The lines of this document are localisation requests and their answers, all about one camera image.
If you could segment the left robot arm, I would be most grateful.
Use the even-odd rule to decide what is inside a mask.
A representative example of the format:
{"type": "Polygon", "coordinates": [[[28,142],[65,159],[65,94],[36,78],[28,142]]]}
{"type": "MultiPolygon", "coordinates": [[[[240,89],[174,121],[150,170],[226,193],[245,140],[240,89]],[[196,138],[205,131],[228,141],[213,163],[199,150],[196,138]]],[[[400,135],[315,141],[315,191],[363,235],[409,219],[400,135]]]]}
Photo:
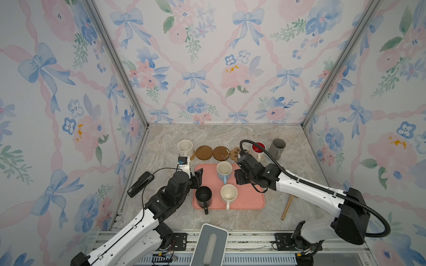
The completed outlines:
{"type": "Polygon", "coordinates": [[[201,187],[203,172],[203,168],[193,174],[175,172],[129,224],[96,250],[77,254],[71,265],[132,266],[145,255],[168,248],[173,231],[164,221],[184,203],[190,190],[201,187]]]}

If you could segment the grey mug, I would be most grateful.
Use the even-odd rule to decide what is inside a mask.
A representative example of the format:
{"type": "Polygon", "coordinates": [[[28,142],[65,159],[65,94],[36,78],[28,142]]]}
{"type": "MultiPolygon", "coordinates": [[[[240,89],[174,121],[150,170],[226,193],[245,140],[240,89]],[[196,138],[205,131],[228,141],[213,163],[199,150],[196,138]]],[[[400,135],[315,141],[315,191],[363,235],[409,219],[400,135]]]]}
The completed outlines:
{"type": "Polygon", "coordinates": [[[281,158],[281,155],[286,147],[286,142],[283,139],[273,139],[270,147],[269,147],[269,154],[275,159],[279,160],[281,158]]]}

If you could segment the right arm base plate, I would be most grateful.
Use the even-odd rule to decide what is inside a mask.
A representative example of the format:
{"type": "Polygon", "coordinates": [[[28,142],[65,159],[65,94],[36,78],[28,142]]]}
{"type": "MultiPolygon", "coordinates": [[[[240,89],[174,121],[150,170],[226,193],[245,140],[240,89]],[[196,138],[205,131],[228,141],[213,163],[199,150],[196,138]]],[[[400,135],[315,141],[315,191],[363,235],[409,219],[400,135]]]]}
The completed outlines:
{"type": "Polygon", "coordinates": [[[323,241],[309,243],[301,236],[294,236],[293,233],[275,233],[275,241],[272,246],[278,251],[298,251],[303,254],[318,252],[322,250],[323,241]]]}

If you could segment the pink tray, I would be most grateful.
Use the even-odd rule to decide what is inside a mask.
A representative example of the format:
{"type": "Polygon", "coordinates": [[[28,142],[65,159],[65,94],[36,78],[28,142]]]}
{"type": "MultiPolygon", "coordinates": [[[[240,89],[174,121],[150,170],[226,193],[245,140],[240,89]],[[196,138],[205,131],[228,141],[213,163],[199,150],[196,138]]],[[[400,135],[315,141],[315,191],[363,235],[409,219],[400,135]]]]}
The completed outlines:
{"type": "MultiPolygon", "coordinates": [[[[217,164],[201,164],[195,167],[195,170],[203,169],[202,185],[208,187],[212,191],[212,201],[208,210],[226,210],[226,203],[222,200],[220,191],[225,185],[217,177],[217,164]]],[[[265,207],[265,195],[256,192],[250,184],[238,185],[235,180],[234,173],[227,183],[233,185],[238,190],[238,196],[234,203],[230,204],[230,209],[246,210],[246,209],[263,209],[265,207]]]]}

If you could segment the pink mug red inside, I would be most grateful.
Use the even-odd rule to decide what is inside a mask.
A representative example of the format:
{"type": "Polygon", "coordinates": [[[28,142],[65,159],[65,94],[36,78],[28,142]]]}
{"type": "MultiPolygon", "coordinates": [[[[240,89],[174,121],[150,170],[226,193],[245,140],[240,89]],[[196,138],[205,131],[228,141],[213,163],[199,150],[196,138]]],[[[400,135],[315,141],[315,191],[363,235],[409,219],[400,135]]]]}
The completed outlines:
{"type": "Polygon", "coordinates": [[[265,144],[257,142],[256,145],[252,145],[250,153],[258,162],[263,162],[265,159],[264,149],[265,144]]]}

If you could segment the dark brown round coaster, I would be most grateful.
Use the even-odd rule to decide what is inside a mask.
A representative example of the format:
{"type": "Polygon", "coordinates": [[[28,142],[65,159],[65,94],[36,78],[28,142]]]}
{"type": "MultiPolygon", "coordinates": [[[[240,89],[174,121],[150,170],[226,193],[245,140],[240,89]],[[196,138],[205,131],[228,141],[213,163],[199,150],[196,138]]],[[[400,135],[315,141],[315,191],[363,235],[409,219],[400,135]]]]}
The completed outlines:
{"type": "Polygon", "coordinates": [[[225,146],[218,146],[213,149],[213,157],[217,161],[226,161],[230,157],[230,150],[225,146]]]}

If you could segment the rattan woven coaster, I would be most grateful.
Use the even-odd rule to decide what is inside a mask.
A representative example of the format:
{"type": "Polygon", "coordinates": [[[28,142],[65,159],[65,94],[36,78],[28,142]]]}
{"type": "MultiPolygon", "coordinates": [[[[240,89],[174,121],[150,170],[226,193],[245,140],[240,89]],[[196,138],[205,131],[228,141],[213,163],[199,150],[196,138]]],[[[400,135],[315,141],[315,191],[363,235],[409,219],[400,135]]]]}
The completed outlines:
{"type": "Polygon", "coordinates": [[[191,156],[189,156],[189,160],[190,160],[190,161],[193,161],[195,158],[196,158],[196,151],[195,151],[195,150],[193,150],[192,155],[191,155],[191,156]]]}

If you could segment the plain wooden round coaster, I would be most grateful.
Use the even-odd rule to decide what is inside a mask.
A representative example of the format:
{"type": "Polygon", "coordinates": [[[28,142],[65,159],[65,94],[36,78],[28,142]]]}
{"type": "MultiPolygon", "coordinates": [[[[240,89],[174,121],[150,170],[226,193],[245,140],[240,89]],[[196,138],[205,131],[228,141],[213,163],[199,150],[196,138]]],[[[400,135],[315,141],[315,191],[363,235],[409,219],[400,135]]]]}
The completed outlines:
{"type": "Polygon", "coordinates": [[[213,149],[210,146],[202,145],[196,150],[196,157],[200,160],[208,160],[213,156],[213,149]]]}

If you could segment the white speckled mug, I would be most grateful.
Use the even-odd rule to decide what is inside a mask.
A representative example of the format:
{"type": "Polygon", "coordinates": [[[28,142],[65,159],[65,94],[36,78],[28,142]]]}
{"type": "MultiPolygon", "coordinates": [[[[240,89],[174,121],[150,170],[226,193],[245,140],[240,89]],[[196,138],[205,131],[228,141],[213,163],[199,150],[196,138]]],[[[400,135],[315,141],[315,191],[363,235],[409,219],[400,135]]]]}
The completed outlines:
{"type": "Polygon", "coordinates": [[[193,143],[190,140],[182,140],[178,143],[179,156],[191,156],[193,153],[193,143]]]}

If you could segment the black mug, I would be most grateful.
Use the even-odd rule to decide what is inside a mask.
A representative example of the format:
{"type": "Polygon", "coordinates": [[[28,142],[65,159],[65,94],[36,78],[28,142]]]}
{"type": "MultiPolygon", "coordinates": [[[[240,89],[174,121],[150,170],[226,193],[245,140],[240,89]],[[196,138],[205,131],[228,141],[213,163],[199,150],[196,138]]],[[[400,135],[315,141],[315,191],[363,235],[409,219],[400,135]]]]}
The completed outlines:
{"type": "Polygon", "coordinates": [[[205,215],[208,215],[213,200],[212,190],[207,186],[202,186],[196,190],[195,198],[197,205],[204,210],[205,215]]]}

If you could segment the black stapler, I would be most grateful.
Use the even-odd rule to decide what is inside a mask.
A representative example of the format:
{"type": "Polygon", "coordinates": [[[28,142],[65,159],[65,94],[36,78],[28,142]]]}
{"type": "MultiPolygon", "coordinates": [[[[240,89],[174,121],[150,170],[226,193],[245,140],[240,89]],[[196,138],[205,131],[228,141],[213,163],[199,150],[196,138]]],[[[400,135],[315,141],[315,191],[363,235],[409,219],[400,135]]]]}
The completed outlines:
{"type": "Polygon", "coordinates": [[[127,194],[130,198],[135,197],[142,189],[146,188],[154,180],[154,175],[148,171],[143,173],[130,187],[127,194]]]}

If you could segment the light blue mug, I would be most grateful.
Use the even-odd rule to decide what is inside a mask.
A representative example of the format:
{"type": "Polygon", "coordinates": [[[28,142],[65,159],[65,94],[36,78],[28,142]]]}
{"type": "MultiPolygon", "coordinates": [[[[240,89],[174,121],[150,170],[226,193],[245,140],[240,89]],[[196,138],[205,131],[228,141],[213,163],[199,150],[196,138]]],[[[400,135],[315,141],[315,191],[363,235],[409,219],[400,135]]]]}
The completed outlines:
{"type": "Polygon", "coordinates": [[[217,164],[216,172],[218,179],[226,185],[231,174],[233,173],[233,166],[227,161],[222,161],[217,164]]]}

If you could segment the wooden mallet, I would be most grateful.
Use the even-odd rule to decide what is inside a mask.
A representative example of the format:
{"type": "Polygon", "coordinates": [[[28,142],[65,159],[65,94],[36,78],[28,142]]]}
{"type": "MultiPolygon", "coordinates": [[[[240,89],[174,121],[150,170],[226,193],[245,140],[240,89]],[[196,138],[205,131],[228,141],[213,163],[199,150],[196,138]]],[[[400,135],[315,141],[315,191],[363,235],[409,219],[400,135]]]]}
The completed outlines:
{"type": "Polygon", "coordinates": [[[286,215],[287,215],[287,213],[288,213],[288,211],[289,211],[289,208],[290,208],[290,206],[291,206],[291,203],[292,203],[293,199],[294,199],[294,196],[293,196],[293,195],[291,195],[291,196],[289,197],[288,202],[287,202],[287,204],[286,204],[286,207],[285,207],[285,209],[284,209],[284,211],[283,211],[283,213],[282,213],[282,216],[281,216],[281,220],[282,220],[282,221],[286,218],[286,215]]]}

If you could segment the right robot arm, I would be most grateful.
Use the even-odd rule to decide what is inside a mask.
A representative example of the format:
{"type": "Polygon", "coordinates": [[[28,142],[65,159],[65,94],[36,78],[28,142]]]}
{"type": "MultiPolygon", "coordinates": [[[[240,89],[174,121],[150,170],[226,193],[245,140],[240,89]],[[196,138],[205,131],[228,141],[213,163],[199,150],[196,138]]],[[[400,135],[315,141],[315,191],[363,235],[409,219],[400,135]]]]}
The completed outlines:
{"type": "Polygon", "coordinates": [[[360,207],[365,201],[357,190],[351,190],[348,199],[340,198],[338,194],[342,194],[342,190],[328,193],[328,187],[282,171],[276,164],[263,166],[251,154],[243,155],[237,164],[237,184],[285,192],[327,212],[328,215],[322,219],[301,221],[291,236],[292,246],[305,250],[321,241],[337,238],[355,245],[364,244],[370,215],[360,207]]]}

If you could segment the cream white mug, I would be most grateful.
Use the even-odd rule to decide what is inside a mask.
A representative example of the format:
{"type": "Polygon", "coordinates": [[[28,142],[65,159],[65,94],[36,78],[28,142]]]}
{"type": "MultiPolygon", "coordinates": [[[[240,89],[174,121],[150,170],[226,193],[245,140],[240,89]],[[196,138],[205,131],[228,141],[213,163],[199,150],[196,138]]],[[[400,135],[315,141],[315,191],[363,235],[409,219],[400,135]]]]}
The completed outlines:
{"type": "Polygon", "coordinates": [[[220,195],[228,211],[230,210],[230,205],[234,203],[238,197],[238,190],[234,185],[226,184],[221,188],[220,195]]]}

